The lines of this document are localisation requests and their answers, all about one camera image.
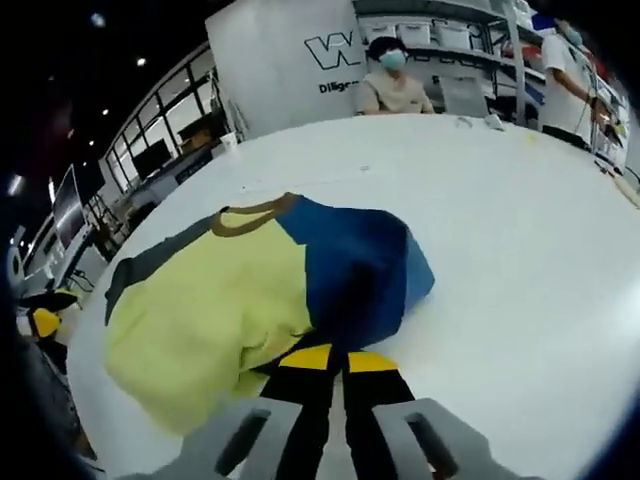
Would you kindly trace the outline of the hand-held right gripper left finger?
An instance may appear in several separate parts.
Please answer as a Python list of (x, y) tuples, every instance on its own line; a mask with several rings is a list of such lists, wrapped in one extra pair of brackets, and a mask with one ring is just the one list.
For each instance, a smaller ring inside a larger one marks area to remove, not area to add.
[(334, 388), (331, 345), (305, 344), (273, 366), (257, 405), (222, 436), (208, 423), (179, 456), (131, 479), (314, 479), (329, 437)]

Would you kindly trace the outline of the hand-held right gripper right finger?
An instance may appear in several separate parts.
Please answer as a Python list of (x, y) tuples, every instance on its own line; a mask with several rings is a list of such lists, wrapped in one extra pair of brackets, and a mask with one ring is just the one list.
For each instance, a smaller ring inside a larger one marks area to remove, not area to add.
[[(359, 479), (396, 479), (398, 473), (373, 409), (413, 401), (410, 387), (390, 359), (374, 352), (346, 355), (343, 373), (346, 441)], [(460, 465), (450, 449), (423, 417), (408, 426), (433, 479), (451, 479)]]

